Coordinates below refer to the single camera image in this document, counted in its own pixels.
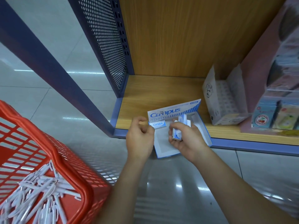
perforated metal panel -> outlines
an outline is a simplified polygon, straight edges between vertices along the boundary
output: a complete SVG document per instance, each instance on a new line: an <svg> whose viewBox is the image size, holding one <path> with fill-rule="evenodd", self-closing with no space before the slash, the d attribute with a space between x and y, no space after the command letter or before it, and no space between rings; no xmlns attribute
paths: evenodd
<svg viewBox="0 0 299 224"><path fill-rule="evenodd" d="M117 97L121 96L127 63L128 50L123 48L120 36L125 30L118 30L112 10L112 0L69 0L71 7L84 30L104 73Z"/></svg>

plastic basket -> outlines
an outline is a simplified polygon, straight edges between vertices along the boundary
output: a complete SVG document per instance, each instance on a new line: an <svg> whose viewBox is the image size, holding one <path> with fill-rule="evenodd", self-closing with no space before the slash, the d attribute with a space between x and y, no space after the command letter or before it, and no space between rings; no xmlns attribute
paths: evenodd
<svg viewBox="0 0 299 224"><path fill-rule="evenodd" d="M68 147L0 100L0 204L17 188L18 181L50 159L56 170L81 194L81 201L69 195L61 199L68 223L92 222L111 186Z"/></svg>

wooden back panel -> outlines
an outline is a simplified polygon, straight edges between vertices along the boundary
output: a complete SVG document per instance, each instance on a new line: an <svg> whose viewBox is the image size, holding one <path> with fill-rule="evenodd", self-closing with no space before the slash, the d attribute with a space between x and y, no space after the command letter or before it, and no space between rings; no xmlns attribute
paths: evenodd
<svg viewBox="0 0 299 224"><path fill-rule="evenodd" d="M284 0L119 0L136 75L221 78L241 62Z"/></svg>

open cardboard box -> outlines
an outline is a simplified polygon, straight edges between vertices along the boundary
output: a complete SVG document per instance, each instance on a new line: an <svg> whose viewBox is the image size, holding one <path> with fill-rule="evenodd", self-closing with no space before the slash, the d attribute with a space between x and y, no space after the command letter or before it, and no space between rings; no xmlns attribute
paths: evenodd
<svg viewBox="0 0 299 224"><path fill-rule="evenodd" d="M160 108L152 111L148 111L149 122L156 122L165 120L166 127L155 130L155 141L154 146L158 158L164 158L179 154L180 152L174 148L168 141L169 125L172 119L179 115L186 114L187 119L191 120L195 126L200 130L204 141L208 146L212 146L212 140L205 127L200 115L197 110L199 108L201 99L190 101L178 105L173 105L165 108Z"/></svg>

wooden shelf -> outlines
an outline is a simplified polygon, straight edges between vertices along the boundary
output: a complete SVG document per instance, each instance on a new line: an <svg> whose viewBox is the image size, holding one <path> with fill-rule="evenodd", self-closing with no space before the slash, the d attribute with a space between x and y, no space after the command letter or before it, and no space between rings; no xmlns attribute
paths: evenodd
<svg viewBox="0 0 299 224"><path fill-rule="evenodd" d="M199 114L213 138L299 145L298 138L241 133L239 126L213 126L202 93L204 79L130 75L121 104L116 128L129 129L135 116L201 98Z"/></svg>

